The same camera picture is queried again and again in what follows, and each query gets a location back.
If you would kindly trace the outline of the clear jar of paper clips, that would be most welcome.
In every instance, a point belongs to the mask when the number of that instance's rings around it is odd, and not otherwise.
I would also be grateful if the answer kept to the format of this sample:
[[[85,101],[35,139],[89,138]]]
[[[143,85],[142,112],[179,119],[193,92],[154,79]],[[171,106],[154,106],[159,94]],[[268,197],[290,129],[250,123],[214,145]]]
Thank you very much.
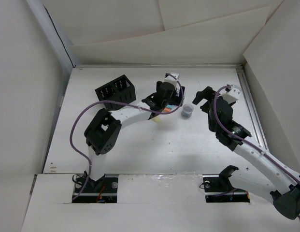
[[[181,111],[181,115],[183,118],[190,118],[193,114],[194,111],[194,107],[191,104],[184,104],[182,111]]]

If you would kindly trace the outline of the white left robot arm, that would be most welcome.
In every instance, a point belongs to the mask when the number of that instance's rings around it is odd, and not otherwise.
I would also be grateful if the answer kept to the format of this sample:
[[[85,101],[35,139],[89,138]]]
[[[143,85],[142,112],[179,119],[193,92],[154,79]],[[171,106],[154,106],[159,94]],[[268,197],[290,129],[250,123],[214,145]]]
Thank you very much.
[[[130,105],[116,111],[100,109],[84,132],[89,147],[90,162],[86,186],[91,191],[102,188],[105,175],[102,163],[115,146],[120,131],[137,122],[151,120],[160,114],[168,105],[179,108],[183,104],[184,89],[176,82],[158,81],[156,92],[142,99],[137,105]]]

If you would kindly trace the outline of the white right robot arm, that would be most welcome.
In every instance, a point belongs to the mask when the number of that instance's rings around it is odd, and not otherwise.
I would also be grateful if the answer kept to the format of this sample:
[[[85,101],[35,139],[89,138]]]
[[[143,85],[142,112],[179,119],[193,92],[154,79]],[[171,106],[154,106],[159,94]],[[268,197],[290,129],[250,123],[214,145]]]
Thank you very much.
[[[230,151],[251,163],[265,178],[249,172],[240,172],[236,166],[228,166],[219,174],[218,184],[223,190],[243,189],[268,202],[284,217],[300,218],[300,173],[279,161],[266,148],[251,140],[251,132],[233,120],[233,105],[242,94],[240,87],[226,85],[218,91],[206,87],[198,91],[193,100],[207,114],[208,128],[216,139]]]

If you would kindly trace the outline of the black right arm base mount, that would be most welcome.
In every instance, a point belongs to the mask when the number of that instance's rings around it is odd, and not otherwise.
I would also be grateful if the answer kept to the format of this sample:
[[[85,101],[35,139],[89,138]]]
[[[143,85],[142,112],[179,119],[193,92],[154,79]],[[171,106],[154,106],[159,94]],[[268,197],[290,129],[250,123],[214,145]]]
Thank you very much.
[[[199,188],[205,193],[207,203],[250,203],[247,191],[234,188],[229,178],[239,168],[229,165],[219,174],[203,174]]]

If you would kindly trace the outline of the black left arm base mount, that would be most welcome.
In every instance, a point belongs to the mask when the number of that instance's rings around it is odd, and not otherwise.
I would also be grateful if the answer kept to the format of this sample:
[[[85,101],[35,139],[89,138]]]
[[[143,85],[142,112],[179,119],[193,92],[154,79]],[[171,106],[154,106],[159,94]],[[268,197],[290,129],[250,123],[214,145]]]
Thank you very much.
[[[81,192],[87,173],[74,174],[72,203],[117,203],[118,177],[118,175],[105,174],[97,181],[90,178]]]

